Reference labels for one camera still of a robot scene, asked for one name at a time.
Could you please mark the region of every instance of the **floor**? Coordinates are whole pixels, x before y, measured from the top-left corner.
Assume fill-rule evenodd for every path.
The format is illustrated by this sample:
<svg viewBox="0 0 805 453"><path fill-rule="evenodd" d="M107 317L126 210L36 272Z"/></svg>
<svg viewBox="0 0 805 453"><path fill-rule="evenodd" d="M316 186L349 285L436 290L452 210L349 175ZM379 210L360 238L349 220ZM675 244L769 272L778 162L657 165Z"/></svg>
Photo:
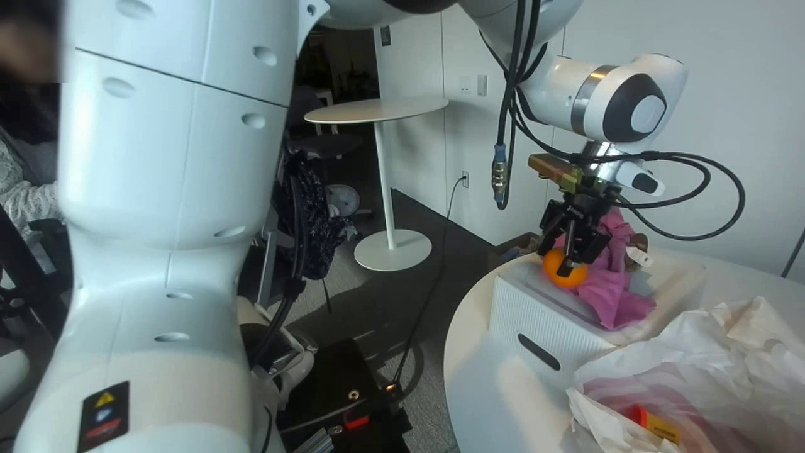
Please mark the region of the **floor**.
<svg viewBox="0 0 805 453"><path fill-rule="evenodd" d="M450 453L458 449L443 386L443 344L450 315L462 295L500 263L505 247L492 248L399 193L394 193L394 210L398 227L429 237L432 253L416 268L375 274L354 263L354 244L339 247L324 282L310 282L300 295L290 330L316 344L354 337L369 365L392 378L411 325L424 301L427 311L403 371L403 386L411 391L406 410L412 423L406 439L412 453Z"/></svg>

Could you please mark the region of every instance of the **pink object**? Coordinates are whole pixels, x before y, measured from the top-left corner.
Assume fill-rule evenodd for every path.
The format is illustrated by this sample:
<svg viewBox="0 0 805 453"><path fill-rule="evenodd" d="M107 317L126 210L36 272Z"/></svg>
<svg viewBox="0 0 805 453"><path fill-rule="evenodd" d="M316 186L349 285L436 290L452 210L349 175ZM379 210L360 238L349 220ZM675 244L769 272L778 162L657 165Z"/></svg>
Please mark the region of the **pink object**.
<svg viewBox="0 0 805 453"><path fill-rule="evenodd" d="M655 298L629 290L626 247L632 227L624 220L621 210L612 209L601 218L601 229L612 233L608 247L588 266L588 277L577 290L577 297L595 311L603 330L618 330L643 319L651 311Z"/></svg>

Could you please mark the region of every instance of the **plastic bag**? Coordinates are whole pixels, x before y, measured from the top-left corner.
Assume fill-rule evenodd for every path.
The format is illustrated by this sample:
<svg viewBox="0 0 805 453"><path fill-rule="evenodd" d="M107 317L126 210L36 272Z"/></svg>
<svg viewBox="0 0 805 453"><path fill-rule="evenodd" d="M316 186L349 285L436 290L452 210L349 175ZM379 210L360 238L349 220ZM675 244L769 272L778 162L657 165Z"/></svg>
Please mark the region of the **plastic bag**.
<svg viewBox="0 0 805 453"><path fill-rule="evenodd" d="M805 344L764 298L692 308L574 374L579 389L670 424L680 449L799 449Z"/></svg>

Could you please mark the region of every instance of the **wall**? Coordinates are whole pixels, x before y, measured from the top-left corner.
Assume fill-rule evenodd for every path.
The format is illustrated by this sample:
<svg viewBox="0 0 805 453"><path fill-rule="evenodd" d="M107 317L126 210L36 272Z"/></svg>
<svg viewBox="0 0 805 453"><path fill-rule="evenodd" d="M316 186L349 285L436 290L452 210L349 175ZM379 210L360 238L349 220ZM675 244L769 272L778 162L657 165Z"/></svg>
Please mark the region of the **wall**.
<svg viewBox="0 0 805 453"><path fill-rule="evenodd" d="M805 33L798 24L803 15L805 1L798 0L778 0L775 6L749 0L585 0L565 33L554 40L554 49L574 57L618 62L639 52L666 52L690 67L684 98L655 149L692 150L735 168L749 193L748 210L735 229L709 240L680 244L651 237L655 240L775 274L785 266L805 227L805 203L799 200L805 189L805 129L799 126L805 118L799 84L805 49L799 42ZM375 40L382 96L424 93L452 101L443 112L445 137L427 137L427 159L408 161L406 171L389 161L394 186L443 210L456 175L467 171L470 186L458 191L452 207L458 224L492 244L536 229L545 200L556 196L556 189L538 180L526 165L536 146L517 140L507 210L500 214L491 199L487 161L504 79L480 44L475 24L452 6L443 15L403 20L392 24L392 34L411 48L399 52L399 48L379 48ZM477 93L477 78L487 78L486 96ZM559 146L572 142L565 132L536 130ZM406 126L406 136L418 136L418 126ZM419 152L403 149L398 130L389 130L384 142L389 152L399 149L394 159ZM696 180L672 165L651 168L672 193ZM695 233L715 229L733 207L733 186L716 178L707 196L686 207L651 210L648 218L665 229Z"/></svg>

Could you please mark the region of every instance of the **round table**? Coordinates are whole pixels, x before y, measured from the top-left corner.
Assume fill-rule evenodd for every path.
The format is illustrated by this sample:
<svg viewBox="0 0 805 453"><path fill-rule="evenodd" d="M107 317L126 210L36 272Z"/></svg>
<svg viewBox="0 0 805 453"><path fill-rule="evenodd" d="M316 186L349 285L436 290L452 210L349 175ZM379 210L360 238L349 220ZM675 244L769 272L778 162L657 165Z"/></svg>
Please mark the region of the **round table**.
<svg viewBox="0 0 805 453"><path fill-rule="evenodd" d="M305 121L310 123L333 123L333 126L373 123L375 126L384 232L369 233L354 247L354 261L363 263L365 268L373 268L373 272L411 268L424 261L432 248L424 233L394 227L394 214L392 214L394 209L392 209L392 196L384 175L384 146L382 146L379 126L384 121L424 116L445 105L448 105L445 98L369 98L369 101L316 107L305 116Z"/></svg>
<svg viewBox="0 0 805 453"><path fill-rule="evenodd" d="M670 261L666 277L646 282L676 298L666 317L690 307L709 308L716 301L764 297L795 332L805 332L803 285L684 252L661 248L655 252L655 261L657 256ZM690 285L675 285L684 272L692 274ZM486 274L452 315L443 379L462 453L579 449L565 434L572 424L565 386L579 365L617 344L582 330L583 321L544 290L538 256L529 253ZM526 330L540 335L540 347L559 356L560 371L514 339L517 337L514 332Z"/></svg>

